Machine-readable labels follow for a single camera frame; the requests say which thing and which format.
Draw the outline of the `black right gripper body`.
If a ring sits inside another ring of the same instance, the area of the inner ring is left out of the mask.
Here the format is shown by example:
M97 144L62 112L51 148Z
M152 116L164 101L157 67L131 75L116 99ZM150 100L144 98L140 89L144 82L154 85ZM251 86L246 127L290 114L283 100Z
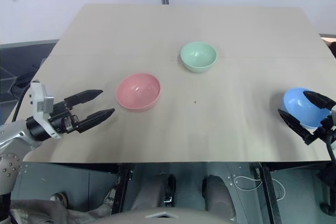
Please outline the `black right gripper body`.
M335 142L335 123L331 115L327 116L321 122L321 125L314 131L316 138L326 142L329 138Z

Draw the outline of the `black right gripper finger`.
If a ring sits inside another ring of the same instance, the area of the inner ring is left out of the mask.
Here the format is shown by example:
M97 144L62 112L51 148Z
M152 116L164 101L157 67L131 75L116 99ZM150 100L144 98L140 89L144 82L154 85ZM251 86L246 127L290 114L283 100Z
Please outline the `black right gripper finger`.
M300 121L291 114L281 109L278 109L278 113L287 126L291 128L296 134L298 134L306 145L310 145L313 141L316 140L315 136L311 134L306 128L304 128L300 124Z
M332 109L335 106L335 101L325 95L308 90L304 91L303 94L312 104L320 109Z

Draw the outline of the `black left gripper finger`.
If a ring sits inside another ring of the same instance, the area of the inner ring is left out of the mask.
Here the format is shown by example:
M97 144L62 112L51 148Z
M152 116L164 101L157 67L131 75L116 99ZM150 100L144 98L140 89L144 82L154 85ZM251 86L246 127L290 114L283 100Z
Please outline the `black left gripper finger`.
M77 131L79 133L82 133L84 131L87 131L100 123L107 120L113 113L115 112L115 109L106 109L98 111L94 114L91 114L87 116L84 120L78 122L77 124Z
M72 109L75 105L83 104L95 99L102 92L102 90L85 90L83 92L79 92L77 94L64 98L64 102L67 105L68 109Z

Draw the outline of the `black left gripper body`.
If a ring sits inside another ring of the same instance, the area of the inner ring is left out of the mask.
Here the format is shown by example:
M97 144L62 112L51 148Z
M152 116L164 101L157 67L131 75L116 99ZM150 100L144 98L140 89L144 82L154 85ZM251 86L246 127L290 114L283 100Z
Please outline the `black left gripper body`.
M50 113L49 123L57 133L71 133L78 128L79 120L71 114L71 108L65 101L56 103Z

